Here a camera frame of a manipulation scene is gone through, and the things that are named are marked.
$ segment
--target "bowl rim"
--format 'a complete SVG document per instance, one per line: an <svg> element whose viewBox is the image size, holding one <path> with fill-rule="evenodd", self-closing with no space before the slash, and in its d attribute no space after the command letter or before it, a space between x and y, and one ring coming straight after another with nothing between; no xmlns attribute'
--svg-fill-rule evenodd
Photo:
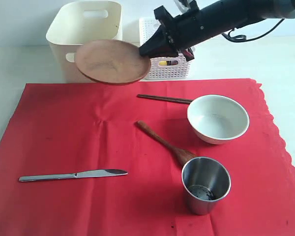
<svg viewBox="0 0 295 236"><path fill-rule="evenodd" d="M191 109L190 107L192 106L192 104L196 103L198 100L201 100L201 99L203 99L203 98L205 98L205 97L222 97L222 98L226 98L227 100L232 101L233 103L235 103L238 107L240 107L240 108L242 109L242 111L244 112L244 114L245 114L245 116L246 116L246 126L245 126L245 128L244 128L239 134L237 134L237 135L235 135L235 136L232 136L232 137L230 137L230 138L216 138L216 137L212 137L212 136L210 136L210 135L207 135L207 134L205 134L205 133L203 133L203 132L200 132L200 131L199 131L199 130L198 130L198 129L192 124L192 122L190 121L190 115L189 115L189 113L190 113L190 109ZM189 104L189 106L188 106L188 108L187 108L187 119L188 119L190 125L191 125L191 126L197 131L197 132L201 133L202 135L204 135L204 136L206 136L206 137L208 137L208 138L210 138L210 139L219 140L219 141L233 140L233 139L236 139L236 138L242 136L244 133L246 133L246 131L248 130L249 125L250 125L250 119L249 119L249 115L248 115L246 109L245 109L240 103L238 103L237 101L235 101L235 100L233 100L233 99L231 99L231 98L229 98L229 97L227 97L227 96L219 95L219 94L208 94L208 95L203 95L203 96L200 96L200 97L197 97L196 99L194 99L194 100Z"/></svg>
<svg viewBox="0 0 295 236"><path fill-rule="evenodd" d="M187 165L188 165L190 162L192 162L193 160L195 160L195 159L208 159L208 160L210 160L210 161L214 161L214 162L216 162L218 165L220 165L220 166L224 169L224 171L226 172L227 177L228 177L229 186L228 186L228 189L227 189L226 193L224 193L224 195L223 195L222 197L220 197L220 198L218 198L218 199L214 199L214 200L205 200L205 199L201 199L201 198L196 197L195 195L193 195L193 194L188 190L187 186L185 185L185 183L184 183L184 181L183 181L183 172L184 172L184 170L186 169ZM203 202L209 202L209 203L214 203L214 202L217 202L217 201L222 200L223 198L225 198L225 197L229 194L229 192L230 192L230 190L231 190L231 186L232 186L231 175L230 175L229 171L225 168L225 166L222 165L222 163L220 163L219 161L217 161L217 160L215 160L215 159L213 159L213 158L211 158L211 157L207 157L207 156L197 156L197 157L194 157L194 158L190 159L189 161L187 161L187 162L183 165L183 168L182 168L182 170L181 170L181 181L182 181L182 185L183 185L184 189L185 189L185 190L186 190L186 191L187 191L187 192L188 192L193 198L195 198L195 199L197 199L197 200L200 200L200 201L203 201Z"/></svg>

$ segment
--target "wooden chopstick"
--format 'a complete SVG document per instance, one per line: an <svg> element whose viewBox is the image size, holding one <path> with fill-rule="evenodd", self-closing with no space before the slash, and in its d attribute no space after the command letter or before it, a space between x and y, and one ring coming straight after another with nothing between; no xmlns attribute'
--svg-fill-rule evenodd
<svg viewBox="0 0 295 236"><path fill-rule="evenodd" d="M182 103L182 104L190 104L192 102L191 99L163 97L163 96L155 96L155 95L147 95L147 94L138 94L137 97L147 98L152 100L159 100L159 101L166 101L166 102Z"/></svg>

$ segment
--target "round wooden plate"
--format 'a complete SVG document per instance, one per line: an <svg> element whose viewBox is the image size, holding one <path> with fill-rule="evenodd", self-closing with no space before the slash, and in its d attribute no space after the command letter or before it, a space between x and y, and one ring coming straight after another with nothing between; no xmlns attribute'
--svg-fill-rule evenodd
<svg viewBox="0 0 295 236"><path fill-rule="evenodd" d="M91 80L115 85L138 81L151 67L150 59L140 56L138 47L114 39L82 45L75 55L75 63Z"/></svg>

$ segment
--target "knife blade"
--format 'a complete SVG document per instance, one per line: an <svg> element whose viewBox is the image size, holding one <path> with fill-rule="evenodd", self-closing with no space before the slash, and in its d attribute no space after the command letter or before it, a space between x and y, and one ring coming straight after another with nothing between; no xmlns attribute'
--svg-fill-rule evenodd
<svg viewBox="0 0 295 236"><path fill-rule="evenodd" d="M68 178L94 178L94 177L111 177L124 176L128 172L118 169L103 169L77 172L72 174L57 174L57 175L43 175L43 176L22 176L19 178L20 182L37 181L37 180L52 180L52 179L68 179Z"/></svg>

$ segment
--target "white plastic basket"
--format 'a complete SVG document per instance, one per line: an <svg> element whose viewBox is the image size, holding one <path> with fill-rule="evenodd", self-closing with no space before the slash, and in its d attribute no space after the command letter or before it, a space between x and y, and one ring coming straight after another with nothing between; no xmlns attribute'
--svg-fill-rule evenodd
<svg viewBox="0 0 295 236"><path fill-rule="evenodd" d="M121 5L114 1L76 1L64 5L46 39L68 83L92 83L74 63L78 47L98 39L122 40Z"/></svg>
<svg viewBox="0 0 295 236"><path fill-rule="evenodd" d="M160 26L160 23L154 18L140 18L139 30L140 30L140 45L143 45L149 38L153 36L155 31ZM176 65L159 65L160 62L165 61L177 61ZM151 59L151 69L146 80L174 80L185 79L188 76L190 69L190 61L186 61L186 58L182 53L179 53L176 58L160 57Z"/></svg>

